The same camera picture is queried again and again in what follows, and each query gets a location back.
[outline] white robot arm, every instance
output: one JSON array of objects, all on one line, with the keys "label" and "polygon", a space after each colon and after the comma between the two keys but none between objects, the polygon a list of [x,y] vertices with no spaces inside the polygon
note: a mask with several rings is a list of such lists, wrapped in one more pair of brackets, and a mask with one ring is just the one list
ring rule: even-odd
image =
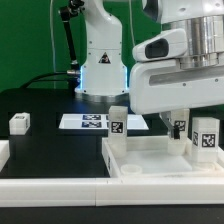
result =
[{"label": "white robot arm", "polygon": [[133,49],[130,102],[137,114],[224,103],[221,0],[143,0],[162,32]]},{"label": "white robot arm", "polygon": [[127,68],[121,60],[122,25],[116,17],[105,11],[103,0],[69,0],[69,5],[60,10],[70,42],[72,67],[77,70],[78,66],[67,23],[80,12],[86,23],[87,52],[84,52],[86,61],[80,72],[75,71],[75,74],[81,73],[80,86],[75,90],[76,96],[97,102],[126,98],[129,90]]}]

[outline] white cube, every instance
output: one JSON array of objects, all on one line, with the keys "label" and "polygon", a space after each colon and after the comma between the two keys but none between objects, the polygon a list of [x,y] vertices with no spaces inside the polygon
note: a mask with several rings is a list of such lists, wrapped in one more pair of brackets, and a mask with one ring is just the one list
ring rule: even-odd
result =
[{"label": "white cube", "polygon": [[121,158],[127,151],[128,108],[111,106],[109,110],[108,142],[115,158]]},{"label": "white cube", "polygon": [[10,135],[25,135],[30,127],[30,114],[17,113],[9,121]]},{"label": "white cube", "polygon": [[171,111],[171,124],[179,127],[181,140],[188,137],[189,114],[189,109]]},{"label": "white cube", "polygon": [[219,123],[214,118],[193,118],[192,160],[216,162],[218,158]]}]

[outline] small white cube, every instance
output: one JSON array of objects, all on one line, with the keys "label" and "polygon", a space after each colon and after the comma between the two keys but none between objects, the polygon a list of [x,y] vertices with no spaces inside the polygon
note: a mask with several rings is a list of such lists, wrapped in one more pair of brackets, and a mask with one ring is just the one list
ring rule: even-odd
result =
[{"label": "small white cube", "polygon": [[218,158],[219,123],[214,118],[193,118],[192,160],[216,162]]},{"label": "small white cube", "polygon": [[25,135],[30,127],[30,114],[17,113],[9,121],[10,135]]}]

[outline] green wall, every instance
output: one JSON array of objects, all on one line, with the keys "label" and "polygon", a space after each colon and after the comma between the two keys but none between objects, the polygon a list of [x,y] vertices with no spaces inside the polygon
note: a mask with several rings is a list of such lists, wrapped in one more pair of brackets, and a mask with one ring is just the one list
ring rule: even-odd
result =
[{"label": "green wall", "polygon": [[[69,54],[58,9],[67,0],[54,0],[54,34],[57,71],[69,69]],[[17,88],[31,78],[53,71],[50,36],[50,0],[1,0],[0,7],[0,91]],[[124,64],[130,71],[134,64],[129,27],[128,3],[104,3],[108,12],[123,24]],[[83,16],[71,21],[77,57],[82,64],[86,55]],[[141,1],[133,2],[133,25],[136,43],[160,32],[160,26],[142,12]],[[66,84],[38,83],[32,87],[66,88]]]}]

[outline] white tray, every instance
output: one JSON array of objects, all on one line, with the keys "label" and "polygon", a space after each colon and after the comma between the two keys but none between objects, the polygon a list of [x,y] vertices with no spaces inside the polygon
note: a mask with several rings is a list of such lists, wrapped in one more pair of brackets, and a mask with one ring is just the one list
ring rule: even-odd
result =
[{"label": "white tray", "polygon": [[[224,152],[219,148],[218,162],[195,164],[191,160],[191,141],[188,139],[185,153],[173,156],[167,152],[168,137],[128,137],[127,153],[123,158],[115,158],[107,138],[103,138],[102,154],[111,177],[168,177],[168,176],[223,176]],[[121,172],[126,165],[141,168],[141,173]]]}]

